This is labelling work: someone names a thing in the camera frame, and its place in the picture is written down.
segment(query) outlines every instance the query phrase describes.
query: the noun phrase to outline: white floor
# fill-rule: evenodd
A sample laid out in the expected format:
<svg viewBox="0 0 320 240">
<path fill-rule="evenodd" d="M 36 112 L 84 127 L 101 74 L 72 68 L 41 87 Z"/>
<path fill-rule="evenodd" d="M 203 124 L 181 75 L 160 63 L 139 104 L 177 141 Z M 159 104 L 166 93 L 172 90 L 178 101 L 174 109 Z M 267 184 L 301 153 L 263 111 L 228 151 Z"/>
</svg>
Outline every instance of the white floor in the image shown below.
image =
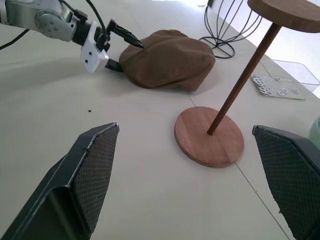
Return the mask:
<svg viewBox="0 0 320 240">
<path fill-rule="evenodd" d="M 85 1 L 69 2 L 93 18 Z M 95 4 L 105 21 L 115 19 L 138 38 L 159 29 L 193 38 L 206 33 L 203 9 L 176 2 Z M 0 26 L 0 32 L 2 45 L 21 30 Z M 108 53 L 117 59 L 126 46 L 113 35 Z M 0 236 L 80 133 L 118 122 L 111 182 L 91 239 L 293 240 L 251 130 L 261 124 L 307 137 L 320 116 L 318 98 L 305 89 L 305 101 L 266 98 L 248 82 L 228 112 L 245 140 L 242 157 L 229 167 L 191 161 L 174 139 L 182 111 L 222 106 L 255 51 L 247 40 L 235 48 L 236 56 L 217 60 L 194 93 L 142 89 L 107 69 L 89 74 L 79 61 L 79 46 L 36 32 L 1 51 Z M 257 71 L 264 69 L 259 65 Z"/>
</svg>

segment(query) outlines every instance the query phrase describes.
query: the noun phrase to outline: wooden stand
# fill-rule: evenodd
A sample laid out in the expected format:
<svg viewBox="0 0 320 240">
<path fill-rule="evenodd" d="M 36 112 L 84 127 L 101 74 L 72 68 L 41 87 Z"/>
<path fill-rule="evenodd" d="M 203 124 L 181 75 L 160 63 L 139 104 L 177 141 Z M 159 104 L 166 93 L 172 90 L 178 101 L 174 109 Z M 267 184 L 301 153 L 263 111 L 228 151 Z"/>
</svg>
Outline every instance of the wooden stand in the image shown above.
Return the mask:
<svg viewBox="0 0 320 240">
<path fill-rule="evenodd" d="M 320 32 L 320 8 L 306 0 L 248 0 L 248 5 L 273 24 L 221 110 L 192 107 L 181 113 L 175 123 L 174 136 L 180 149 L 190 159 L 207 167 L 226 167 L 240 158 L 245 147 L 244 138 L 237 124 L 226 114 L 281 27 L 306 33 Z"/>
</svg>

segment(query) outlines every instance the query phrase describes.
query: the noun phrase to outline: round wooden base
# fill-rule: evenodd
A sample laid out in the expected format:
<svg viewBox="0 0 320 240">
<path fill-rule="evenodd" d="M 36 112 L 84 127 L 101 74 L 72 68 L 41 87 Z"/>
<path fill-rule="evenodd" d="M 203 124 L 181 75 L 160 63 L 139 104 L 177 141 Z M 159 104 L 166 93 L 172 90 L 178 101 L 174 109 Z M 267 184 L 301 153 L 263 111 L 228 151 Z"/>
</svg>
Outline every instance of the round wooden base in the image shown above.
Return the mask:
<svg viewBox="0 0 320 240">
<path fill-rule="evenodd" d="M 225 116 L 212 136 L 207 131 L 218 111 L 196 106 L 182 112 L 175 122 L 174 136 L 180 149 L 193 161 L 223 168 L 237 161 L 245 141 L 237 124 Z"/>
</svg>

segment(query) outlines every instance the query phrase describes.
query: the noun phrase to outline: brown cap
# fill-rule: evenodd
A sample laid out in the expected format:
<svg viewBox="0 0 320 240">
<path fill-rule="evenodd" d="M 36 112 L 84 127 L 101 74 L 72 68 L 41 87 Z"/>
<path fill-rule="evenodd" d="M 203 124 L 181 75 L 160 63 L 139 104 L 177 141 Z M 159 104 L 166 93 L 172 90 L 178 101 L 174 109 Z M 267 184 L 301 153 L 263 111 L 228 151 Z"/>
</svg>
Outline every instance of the brown cap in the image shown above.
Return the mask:
<svg viewBox="0 0 320 240">
<path fill-rule="evenodd" d="M 216 62 L 206 43 L 177 30 L 160 30 L 141 42 L 144 49 L 130 45 L 119 63 L 129 79 L 143 88 L 196 91 Z"/>
</svg>

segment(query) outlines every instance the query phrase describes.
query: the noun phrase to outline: wooden pole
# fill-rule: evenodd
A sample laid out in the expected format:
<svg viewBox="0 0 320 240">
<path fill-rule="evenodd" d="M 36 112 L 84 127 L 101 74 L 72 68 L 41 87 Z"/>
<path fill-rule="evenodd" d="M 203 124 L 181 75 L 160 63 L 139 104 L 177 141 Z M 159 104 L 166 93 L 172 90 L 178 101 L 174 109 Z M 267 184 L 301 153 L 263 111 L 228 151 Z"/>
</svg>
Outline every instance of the wooden pole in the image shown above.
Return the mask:
<svg viewBox="0 0 320 240">
<path fill-rule="evenodd" d="M 217 127 L 219 126 L 220 122 L 226 115 L 227 111 L 231 107 L 232 103 L 235 101 L 236 97 L 240 93 L 241 89 L 244 87 L 245 83 L 247 82 L 250 75 L 253 73 L 255 68 L 257 67 L 258 63 L 260 62 L 263 55 L 266 53 L 267 49 L 277 36 L 278 32 L 280 31 L 281 26 L 275 23 L 272 23 L 269 30 L 265 34 L 264 38 L 262 39 L 261 43 L 259 44 L 258 48 L 256 49 L 255 53 L 253 54 L 252 58 L 250 59 L 249 63 L 243 70 L 239 80 L 234 85 L 231 93 L 229 94 L 228 98 L 224 102 L 221 110 L 219 111 L 218 115 L 215 117 L 213 123 L 211 124 L 208 134 L 213 135 Z"/>
</svg>

